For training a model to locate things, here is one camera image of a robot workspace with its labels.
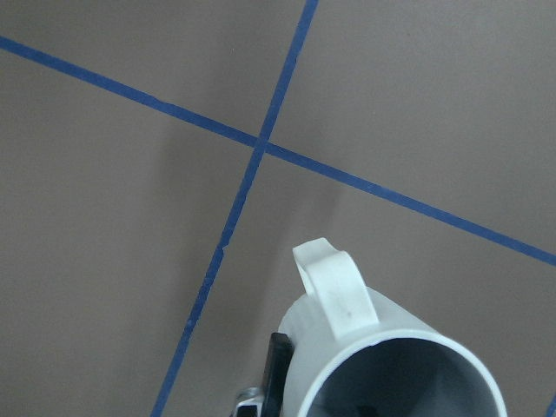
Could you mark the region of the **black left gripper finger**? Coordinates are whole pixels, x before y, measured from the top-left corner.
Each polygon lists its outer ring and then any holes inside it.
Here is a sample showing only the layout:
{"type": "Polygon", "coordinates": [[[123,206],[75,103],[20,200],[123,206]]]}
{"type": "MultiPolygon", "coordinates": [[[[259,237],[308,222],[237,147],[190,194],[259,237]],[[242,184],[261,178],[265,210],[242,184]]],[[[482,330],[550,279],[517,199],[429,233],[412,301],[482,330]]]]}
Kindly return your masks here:
{"type": "Polygon", "coordinates": [[[274,332],[270,335],[262,378],[261,416],[280,415],[288,369],[294,350],[294,345],[286,334],[274,332]]]}

